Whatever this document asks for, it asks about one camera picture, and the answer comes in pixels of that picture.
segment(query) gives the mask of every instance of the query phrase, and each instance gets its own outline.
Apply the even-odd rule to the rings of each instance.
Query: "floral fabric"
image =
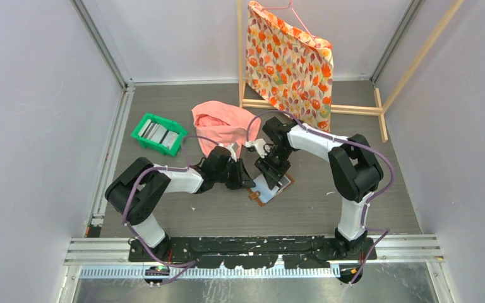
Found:
[[[246,83],[279,110],[330,130],[332,45],[248,4]]]

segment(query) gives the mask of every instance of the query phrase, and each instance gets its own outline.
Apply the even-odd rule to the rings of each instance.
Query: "green plastic bin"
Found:
[[[160,125],[164,126],[166,129],[169,131],[173,131],[178,134],[176,142],[174,142],[174,145],[172,145],[171,149],[166,148],[164,145],[150,141],[148,139],[142,138],[138,136],[138,133],[140,132],[140,129],[142,126],[148,121],[148,119],[151,119],[155,123],[159,123]],[[131,137],[135,138],[138,141],[138,144],[144,148],[152,148],[154,150],[157,150],[163,155],[170,155],[172,157],[175,157],[177,155],[177,152],[179,151],[179,148],[181,147],[181,140],[183,137],[187,135],[187,131],[179,125],[176,121],[168,120],[163,117],[159,117],[153,114],[150,114],[149,112],[144,115],[140,123],[136,126],[135,130],[131,133]]]

